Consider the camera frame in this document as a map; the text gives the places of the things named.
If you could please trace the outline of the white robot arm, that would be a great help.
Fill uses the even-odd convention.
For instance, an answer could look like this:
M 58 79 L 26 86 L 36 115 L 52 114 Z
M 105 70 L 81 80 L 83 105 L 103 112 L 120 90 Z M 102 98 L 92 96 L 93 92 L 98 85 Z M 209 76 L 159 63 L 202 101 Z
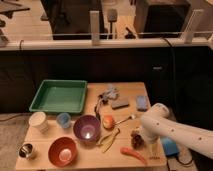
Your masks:
M 160 136 L 172 140 L 213 159 L 213 131 L 177 123 L 168 119 L 169 109 L 162 103 L 154 104 L 141 115 L 140 132 L 150 144 Z

